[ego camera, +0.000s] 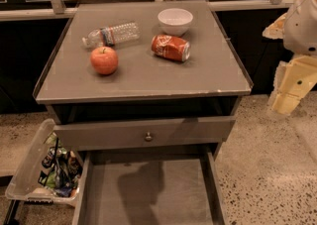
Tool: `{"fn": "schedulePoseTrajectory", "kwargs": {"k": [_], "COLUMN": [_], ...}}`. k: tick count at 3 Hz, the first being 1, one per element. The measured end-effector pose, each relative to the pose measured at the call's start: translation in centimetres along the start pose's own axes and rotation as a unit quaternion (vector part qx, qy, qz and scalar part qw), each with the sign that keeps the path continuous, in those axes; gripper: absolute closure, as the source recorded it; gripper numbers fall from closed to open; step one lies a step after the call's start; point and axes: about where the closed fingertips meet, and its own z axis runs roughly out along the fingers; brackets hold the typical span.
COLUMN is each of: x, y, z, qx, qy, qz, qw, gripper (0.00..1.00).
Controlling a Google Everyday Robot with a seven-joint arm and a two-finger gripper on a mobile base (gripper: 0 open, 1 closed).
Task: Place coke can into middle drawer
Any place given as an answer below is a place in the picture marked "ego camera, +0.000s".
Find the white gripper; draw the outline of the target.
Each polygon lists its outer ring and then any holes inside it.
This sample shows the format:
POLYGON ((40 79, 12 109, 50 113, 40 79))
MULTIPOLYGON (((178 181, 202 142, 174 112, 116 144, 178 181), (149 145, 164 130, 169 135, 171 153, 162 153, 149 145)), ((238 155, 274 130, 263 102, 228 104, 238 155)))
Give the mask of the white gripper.
POLYGON ((299 54, 282 66, 271 105, 273 111, 289 115, 317 84, 317 0, 295 0, 286 14, 264 29, 263 36, 283 38, 284 47, 299 54))

